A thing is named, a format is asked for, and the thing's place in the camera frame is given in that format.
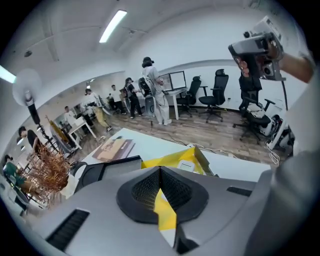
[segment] white shirt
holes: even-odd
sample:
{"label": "white shirt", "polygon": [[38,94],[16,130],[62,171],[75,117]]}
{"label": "white shirt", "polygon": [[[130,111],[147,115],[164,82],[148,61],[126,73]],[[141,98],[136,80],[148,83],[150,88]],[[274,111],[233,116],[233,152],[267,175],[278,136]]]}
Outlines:
{"label": "white shirt", "polygon": [[110,94],[111,94],[111,97],[113,98],[114,102],[120,102],[121,101],[120,91],[113,90]]}
{"label": "white shirt", "polygon": [[73,125],[76,121],[75,119],[75,113],[73,113],[71,110],[69,110],[69,112],[64,113],[64,120],[66,120],[69,125]]}
{"label": "white shirt", "polygon": [[101,102],[99,100],[99,96],[95,92],[91,92],[91,94],[87,95],[87,97],[88,97],[88,102],[89,103],[94,102],[97,107],[102,107],[102,104],[101,104]]}

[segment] wooden floor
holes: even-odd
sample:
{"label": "wooden floor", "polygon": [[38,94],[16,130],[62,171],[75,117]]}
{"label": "wooden floor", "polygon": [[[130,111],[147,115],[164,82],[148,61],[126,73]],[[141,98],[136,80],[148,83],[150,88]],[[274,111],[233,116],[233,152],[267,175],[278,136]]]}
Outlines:
{"label": "wooden floor", "polygon": [[[223,122],[215,116],[211,116],[209,123],[206,123],[206,114],[198,115],[192,112],[193,117],[183,113],[179,120],[175,119],[174,109],[170,109],[170,117],[172,123],[168,126],[158,125],[154,119],[153,127],[151,127],[150,118],[148,116],[137,116],[135,119],[130,119],[129,115],[115,114],[108,116],[109,123],[113,130],[106,133],[105,129],[94,122],[94,132],[97,137],[106,136],[109,138],[122,128],[128,128],[143,134],[151,135],[164,140],[181,143],[181,144],[200,144],[205,148],[216,150],[217,154],[226,155],[218,150],[223,150],[227,153],[232,153],[239,159],[248,160],[257,163],[269,164],[275,167],[275,164],[269,157],[269,151],[265,145],[265,138],[261,135],[260,145],[257,145],[256,138],[249,134],[240,141],[243,133],[242,127],[233,128],[233,124],[241,124],[241,116],[236,112],[222,112]],[[95,140],[91,135],[86,136],[81,141],[83,150],[78,150],[72,157],[72,160],[81,160],[90,152],[96,149],[103,140]],[[275,152],[284,159],[284,153],[281,151]]]}

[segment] ceiling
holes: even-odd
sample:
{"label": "ceiling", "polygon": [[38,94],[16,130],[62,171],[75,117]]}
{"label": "ceiling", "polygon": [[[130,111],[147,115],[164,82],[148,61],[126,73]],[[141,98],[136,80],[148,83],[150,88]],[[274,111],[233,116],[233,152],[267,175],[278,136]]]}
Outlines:
{"label": "ceiling", "polygon": [[[10,72],[42,69],[79,56],[125,53],[159,24],[200,8],[260,5],[261,0],[48,0],[38,5],[12,37],[1,60]],[[128,14],[108,42],[99,39],[117,10]],[[32,55],[24,57],[27,51]]]}

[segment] black office chair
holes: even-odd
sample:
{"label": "black office chair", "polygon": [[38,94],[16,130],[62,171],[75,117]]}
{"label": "black office chair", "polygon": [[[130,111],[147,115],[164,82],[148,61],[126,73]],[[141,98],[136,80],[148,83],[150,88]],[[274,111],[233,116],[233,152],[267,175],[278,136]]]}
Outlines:
{"label": "black office chair", "polygon": [[191,110],[198,112],[195,108],[191,109],[190,105],[194,105],[197,102],[196,94],[199,90],[199,87],[201,85],[200,76],[195,76],[192,79],[191,86],[189,91],[186,92],[184,97],[177,98],[176,103],[182,105],[180,107],[179,115],[182,112],[187,112],[190,117],[192,118],[192,114],[190,113]]}
{"label": "black office chair", "polygon": [[208,105],[208,109],[203,113],[199,113],[199,115],[208,114],[208,118],[205,121],[206,123],[208,123],[211,115],[215,115],[215,116],[221,118],[220,121],[223,122],[224,119],[221,116],[222,108],[220,108],[218,106],[222,105],[226,101],[225,89],[226,89],[228,80],[229,80],[229,76],[227,74],[225,74],[224,69],[218,69],[215,72],[214,87],[213,87],[213,89],[211,89],[213,96],[207,96],[206,88],[208,86],[200,86],[201,88],[203,88],[205,96],[200,97],[199,101],[202,104]]}
{"label": "black office chair", "polygon": [[[233,124],[233,128],[236,126],[239,127],[245,127],[246,130],[241,135],[240,141],[242,141],[242,138],[248,133],[251,132],[257,139],[256,143],[260,144],[260,137],[258,136],[259,133],[259,126],[262,126],[264,128],[267,127],[267,125],[271,122],[271,119],[264,115],[262,118],[257,118],[254,115],[252,115],[250,112],[247,111],[248,106],[250,103],[256,104],[259,108],[263,109],[263,106],[261,103],[259,103],[259,91],[262,90],[262,86],[260,83],[259,78],[255,77],[244,77],[242,74],[239,78],[239,84],[241,89],[241,99],[242,103],[239,106],[239,110],[241,113],[241,116],[246,118],[245,123],[243,124]],[[265,108],[263,109],[265,112],[267,111],[270,104],[275,105],[275,103],[269,99],[264,99],[267,104]]]}

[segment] fan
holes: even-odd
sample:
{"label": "fan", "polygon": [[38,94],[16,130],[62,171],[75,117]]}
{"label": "fan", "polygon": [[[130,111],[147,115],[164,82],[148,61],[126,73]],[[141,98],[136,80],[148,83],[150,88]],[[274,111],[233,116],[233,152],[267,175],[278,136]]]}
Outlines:
{"label": "fan", "polygon": [[49,136],[46,135],[44,127],[40,124],[40,118],[35,106],[35,102],[39,96],[39,92],[41,91],[41,87],[42,82],[38,73],[34,69],[26,68],[21,70],[17,74],[12,86],[12,95],[19,105],[28,107],[34,123],[38,125],[38,128],[40,128],[43,137],[47,139],[55,149]]}

